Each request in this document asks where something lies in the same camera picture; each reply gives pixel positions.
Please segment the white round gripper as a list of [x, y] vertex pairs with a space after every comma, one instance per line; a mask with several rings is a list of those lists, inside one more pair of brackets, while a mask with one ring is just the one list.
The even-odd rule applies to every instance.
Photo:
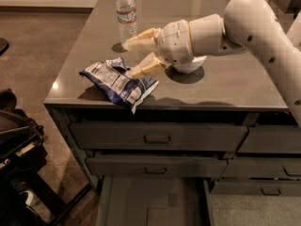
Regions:
[[150, 28], [129, 38], [121, 45], [126, 51], [138, 49], [153, 51], [157, 46], [159, 48], [161, 56], [150, 53], [125, 73], [131, 79], [163, 73], [171, 65], [181, 68], [194, 60], [189, 24], [186, 20], [169, 23], [162, 29]]

